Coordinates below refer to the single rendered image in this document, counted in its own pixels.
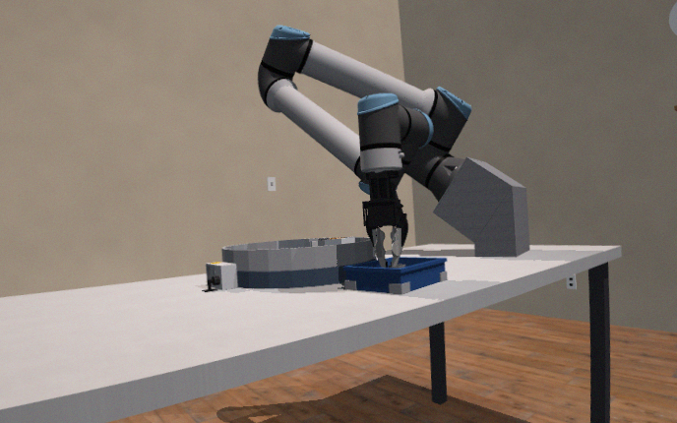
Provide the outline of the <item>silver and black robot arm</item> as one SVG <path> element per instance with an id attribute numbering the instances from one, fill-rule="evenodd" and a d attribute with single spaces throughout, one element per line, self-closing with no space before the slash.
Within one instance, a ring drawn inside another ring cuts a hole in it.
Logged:
<path id="1" fill-rule="evenodd" d="M 361 98 L 359 136 L 300 93 L 295 72 Z M 439 202 L 464 162 L 449 152 L 468 120 L 469 104 L 441 87 L 417 89 L 315 42 L 308 32 L 274 28 L 258 86 L 271 111 L 284 114 L 353 171 L 368 195 L 367 172 L 397 170 L 399 177 L 391 179 L 395 200 L 405 173 Z"/>

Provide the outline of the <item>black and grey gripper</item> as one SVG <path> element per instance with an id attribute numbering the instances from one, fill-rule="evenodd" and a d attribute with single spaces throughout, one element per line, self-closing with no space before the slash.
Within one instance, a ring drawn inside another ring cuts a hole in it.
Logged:
<path id="1" fill-rule="evenodd" d="M 396 170 L 366 173 L 366 179 L 369 180 L 370 201 L 362 202 L 363 222 L 381 268 L 387 268 L 388 262 L 385 258 L 386 250 L 383 246 L 385 232 L 379 227 L 389 225 L 393 227 L 391 232 L 393 255 L 391 267 L 398 265 L 408 232 L 406 213 L 402 211 L 403 205 L 400 200 L 395 200 L 392 194 L 391 179 L 398 177 L 399 172 Z"/>

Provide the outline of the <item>blue crate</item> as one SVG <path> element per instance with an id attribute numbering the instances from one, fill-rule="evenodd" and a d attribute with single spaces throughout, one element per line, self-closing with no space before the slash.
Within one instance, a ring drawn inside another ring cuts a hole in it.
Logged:
<path id="1" fill-rule="evenodd" d="M 446 261 L 447 258 L 400 257 L 398 265 L 405 265 L 400 269 L 381 268 L 378 260 L 345 266 L 345 289 L 403 295 L 447 280 Z"/>

